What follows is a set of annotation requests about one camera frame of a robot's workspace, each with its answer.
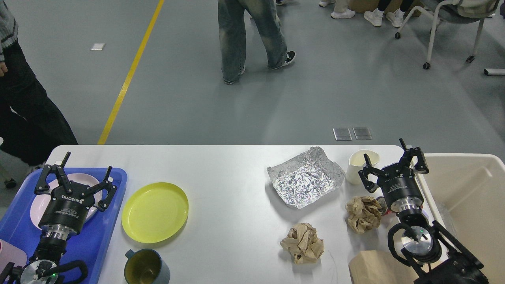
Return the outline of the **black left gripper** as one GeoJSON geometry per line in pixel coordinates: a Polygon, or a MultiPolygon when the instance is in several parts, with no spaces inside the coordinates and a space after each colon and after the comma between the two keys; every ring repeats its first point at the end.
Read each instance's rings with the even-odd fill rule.
{"type": "Polygon", "coordinates": [[[51,225],[63,225],[70,230],[70,235],[80,234],[90,207],[96,207],[100,212],[109,208],[117,187],[109,181],[112,166],[108,166],[103,181],[94,186],[71,184],[64,167],[71,152],[67,152],[61,164],[45,164],[36,183],[34,194],[50,196],[49,204],[41,217],[38,226],[42,230],[49,230],[51,225]],[[59,187],[51,189],[46,179],[54,174],[59,187]],[[105,190],[107,195],[98,201],[94,194],[105,190]]]}

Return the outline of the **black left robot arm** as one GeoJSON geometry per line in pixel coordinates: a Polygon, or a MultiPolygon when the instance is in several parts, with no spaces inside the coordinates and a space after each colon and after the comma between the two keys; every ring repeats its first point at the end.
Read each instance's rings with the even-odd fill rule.
{"type": "Polygon", "coordinates": [[[63,284],[67,271],[78,268],[80,275],[71,284],[83,282],[88,275],[84,260],[65,264],[61,257],[66,252],[68,239],[81,233],[91,208],[103,212],[109,208],[117,187],[109,180],[112,166],[97,185],[89,186],[69,180],[65,164],[70,157],[66,153],[61,164],[43,166],[34,194],[49,195],[49,203],[41,216],[39,243],[25,266],[8,262],[1,273],[1,282],[8,284],[63,284]]]}

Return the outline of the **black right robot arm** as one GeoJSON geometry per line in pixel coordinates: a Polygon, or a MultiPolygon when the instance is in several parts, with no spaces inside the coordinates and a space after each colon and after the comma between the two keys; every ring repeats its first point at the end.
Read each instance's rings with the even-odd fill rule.
{"type": "Polygon", "coordinates": [[[415,270],[415,284],[489,283],[482,262],[438,221],[429,223],[422,214],[424,198],[414,176],[429,172],[424,153],[399,141],[404,152],[397,163],[377,169],[365,153],[358,172],[365,189],[373,193],[380,188],[387,208],[399,218],[387,236],[391,255],[415,270]]]}

